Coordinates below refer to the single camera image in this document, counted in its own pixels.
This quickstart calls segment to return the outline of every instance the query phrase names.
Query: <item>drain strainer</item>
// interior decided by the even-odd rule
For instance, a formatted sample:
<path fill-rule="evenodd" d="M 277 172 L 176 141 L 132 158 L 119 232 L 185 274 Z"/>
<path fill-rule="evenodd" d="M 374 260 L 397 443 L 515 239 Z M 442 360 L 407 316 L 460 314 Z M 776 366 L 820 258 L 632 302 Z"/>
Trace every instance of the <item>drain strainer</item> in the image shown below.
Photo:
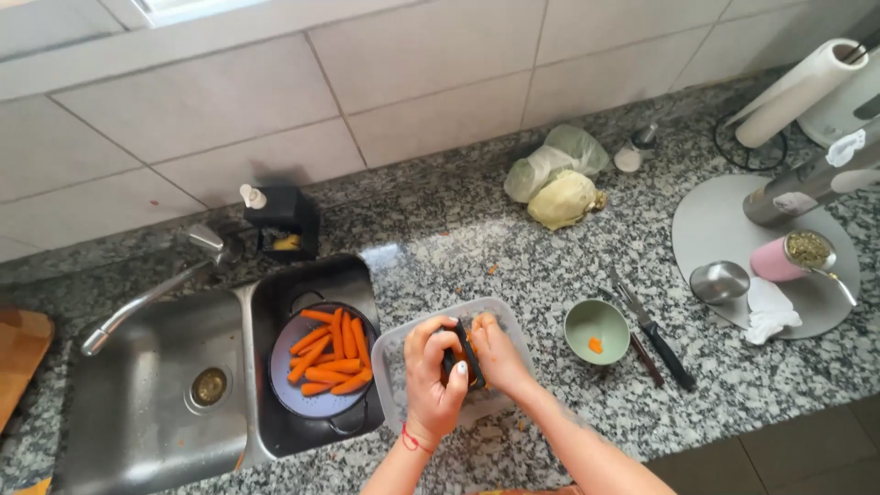
<path fill-rule="evenodd" d="M 193 402 L 202 407 L 212 406 L 226 391 L 226 373 L 220 368 L 208 368 L 193 380 Z"/>

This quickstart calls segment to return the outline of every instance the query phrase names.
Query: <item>person's left hand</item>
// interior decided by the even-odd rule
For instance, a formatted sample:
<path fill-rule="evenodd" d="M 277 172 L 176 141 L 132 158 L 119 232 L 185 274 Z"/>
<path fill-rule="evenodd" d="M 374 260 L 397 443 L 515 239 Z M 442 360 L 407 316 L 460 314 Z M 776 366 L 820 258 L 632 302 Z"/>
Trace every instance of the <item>person's left hand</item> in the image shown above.
<path fill-rule="evenodd" d="M 467 363 L 459 361 L 446 386 L 440 382 L 445 349 L 461 352 L 461 342 L 454 332 L 436 330 L 454 328 L 457 321 L 435 316 L 416 326 L 404 343 L 407 362 L 407 433 L 419 445 L 433 451 L 443 436 L 455 429 L 458 410 L 467 394 Z"/>

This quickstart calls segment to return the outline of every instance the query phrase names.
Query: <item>white cloth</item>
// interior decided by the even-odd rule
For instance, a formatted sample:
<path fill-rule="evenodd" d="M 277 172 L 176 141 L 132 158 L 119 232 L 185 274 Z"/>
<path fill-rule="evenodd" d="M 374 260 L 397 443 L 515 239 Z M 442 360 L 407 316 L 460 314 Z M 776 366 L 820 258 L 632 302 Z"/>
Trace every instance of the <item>white cloth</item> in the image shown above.
<path fill-rule="evenodd" d="M 753 277 L 746 297 L 752 312 L 749 314 L 749 329 L 743 332 L 743 338 L 752 344 L 762 345 L 783 328 L 803 324 L 801 315 L 773 282 Z"/>

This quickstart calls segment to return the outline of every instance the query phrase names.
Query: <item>faucet handle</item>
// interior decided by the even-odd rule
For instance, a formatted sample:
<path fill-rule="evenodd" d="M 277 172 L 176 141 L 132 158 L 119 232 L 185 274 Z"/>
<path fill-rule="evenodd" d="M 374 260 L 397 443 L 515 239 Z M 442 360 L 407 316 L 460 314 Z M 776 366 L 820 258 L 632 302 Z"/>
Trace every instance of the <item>faucet handle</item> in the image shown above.
<path fill-rule="evenodd" d="M 221 253 L 224 250 L 223 239 L 206 225 L 196 224 L 189 227 L 187 236 L 190 242 L 199 248 L 207 249 L 213 254 Z"/>

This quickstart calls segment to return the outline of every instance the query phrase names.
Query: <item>small bowl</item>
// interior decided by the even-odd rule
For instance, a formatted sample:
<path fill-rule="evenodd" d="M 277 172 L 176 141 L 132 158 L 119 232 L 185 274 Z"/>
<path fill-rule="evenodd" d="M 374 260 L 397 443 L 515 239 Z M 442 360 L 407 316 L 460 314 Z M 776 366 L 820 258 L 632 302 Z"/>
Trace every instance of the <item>small bowl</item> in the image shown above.
<path fill-rule="evenodd" d="M 565 315 L 565 342 L 578 358 L 594 365 L 610 365 L 627 353 L 629 325 L 613 304 L 587 299 Z M 590 349 L 591 337 L 602 341 L 602 353 Z"/>

